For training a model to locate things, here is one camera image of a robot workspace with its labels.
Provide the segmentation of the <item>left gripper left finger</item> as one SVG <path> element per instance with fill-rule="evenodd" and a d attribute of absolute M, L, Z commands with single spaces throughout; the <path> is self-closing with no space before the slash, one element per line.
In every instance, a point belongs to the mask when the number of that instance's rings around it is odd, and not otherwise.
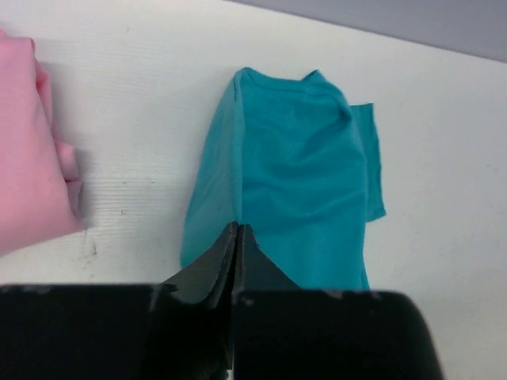
<path fill-rule="evenodd" d="M 2 286 L 2 378 L 227 378 L 237 236 L 162 283 Z"/>

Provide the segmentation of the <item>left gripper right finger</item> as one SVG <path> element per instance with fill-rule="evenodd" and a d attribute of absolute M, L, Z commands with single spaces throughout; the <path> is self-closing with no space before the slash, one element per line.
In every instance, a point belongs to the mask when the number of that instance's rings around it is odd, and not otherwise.
<path fill-rule="evenodd" d="M 238 231 L 232 293 L 237 379 L 441 379 L 419 309 L 388 291 L 304 290 Z"/>

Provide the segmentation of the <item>teal t-shirt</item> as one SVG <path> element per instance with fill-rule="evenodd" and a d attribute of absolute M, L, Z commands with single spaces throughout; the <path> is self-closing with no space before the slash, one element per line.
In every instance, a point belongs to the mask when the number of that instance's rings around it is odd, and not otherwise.
<path fill-rule="evenodd" d="M 372 104 L 350 105 L 318 71 L 290 80 L 243 68 L 208 129 L 181 265 L 237 222 L 300 287 L 366 290 L 365 228 L 386 214 L 381 170 Z"/>

